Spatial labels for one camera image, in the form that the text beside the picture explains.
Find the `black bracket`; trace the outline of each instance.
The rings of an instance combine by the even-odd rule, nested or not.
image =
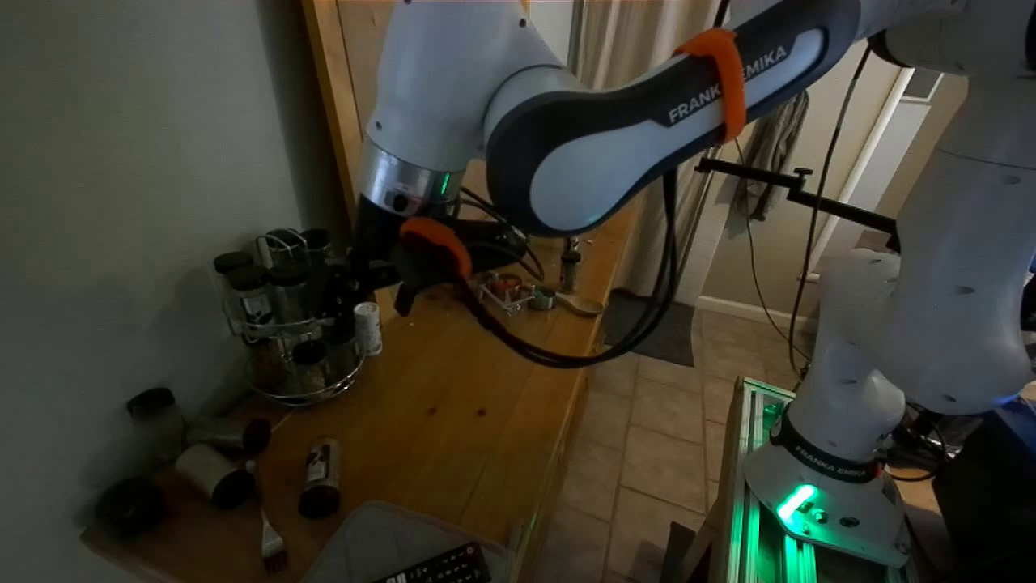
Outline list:
[[[898,227],[893,218],[872,212],[872,211],[862,211],[862,207],[852,207],[852,204],[839,204],[839,201],[809,194],[805,190],[805,176],[809,171],[802,171],[802,167],[797,176],[779,176],[779,171],[763,171],[763,167],[750,167],[750,164],[732,164],[732,160],[723,160],[723,159],[699,159],[697,171],[723,171],[723,176],[736,176],[736,177],[767,182],[767,183],[788,189],[788,201],[802,204],[802,207],[816,207],[822,212],[836,212],[841,219],[852,219],[852,224],[862,224],[862,227],[872,227],[872,231],[879,231],[879,233],[889,235],[888,249],[899,253],[899,227]]]

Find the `wooden floor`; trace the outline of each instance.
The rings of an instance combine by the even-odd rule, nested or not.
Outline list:
[[[705,309],[694,333],[697,369],[646,356],[591,369],[541,583],[654,583],[671,520],[699,529],[715,496],[736,379],[797,382],[767,325]]]

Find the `electronic device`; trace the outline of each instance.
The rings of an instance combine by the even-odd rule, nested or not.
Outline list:
[[[449,547],[430,560],[405,565],[379,583],[490,583],[490,565],[478,544]]]

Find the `white wall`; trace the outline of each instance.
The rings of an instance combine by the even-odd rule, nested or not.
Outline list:
[[[334,212],[319,124],[296,3],[0,3],[0,579],[120,573],[79,533],[147,457],[123,400],[225,395],[207,262]]]

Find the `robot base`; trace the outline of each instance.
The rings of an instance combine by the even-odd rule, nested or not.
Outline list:
[[[841,483],[767,443],[747,457],[743,479],[794,538],[888,565],[909,560],[899,496],[888,477]]]

